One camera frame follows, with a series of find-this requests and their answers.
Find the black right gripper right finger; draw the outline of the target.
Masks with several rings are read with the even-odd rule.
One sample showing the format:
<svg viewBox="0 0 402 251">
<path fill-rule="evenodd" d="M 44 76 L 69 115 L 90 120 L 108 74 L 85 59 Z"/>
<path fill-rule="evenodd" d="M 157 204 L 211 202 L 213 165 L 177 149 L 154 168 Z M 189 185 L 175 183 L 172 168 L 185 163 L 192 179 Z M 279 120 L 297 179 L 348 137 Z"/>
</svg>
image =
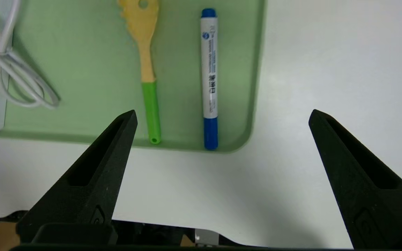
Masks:
<svg viewBox="0 0 402 251">
<path fill-rule="evenodd" d="M 402 249 L 402 178 L 336 119 L 308 125 L 354 249 Z"/>
</svg>

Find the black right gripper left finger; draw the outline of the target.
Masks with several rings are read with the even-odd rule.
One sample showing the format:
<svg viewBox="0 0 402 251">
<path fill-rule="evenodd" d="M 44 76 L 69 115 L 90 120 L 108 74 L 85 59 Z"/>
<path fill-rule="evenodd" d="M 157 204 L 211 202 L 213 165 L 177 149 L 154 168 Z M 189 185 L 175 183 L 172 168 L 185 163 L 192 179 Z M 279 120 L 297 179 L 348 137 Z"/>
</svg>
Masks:
<svg viewBox="0 0 402 251">
<path fill-rule="evenodd" d="M 115 244 L 111 225 L 137 128 L 118 116 L 16 224 L 22 244 Z"/>
</svg>

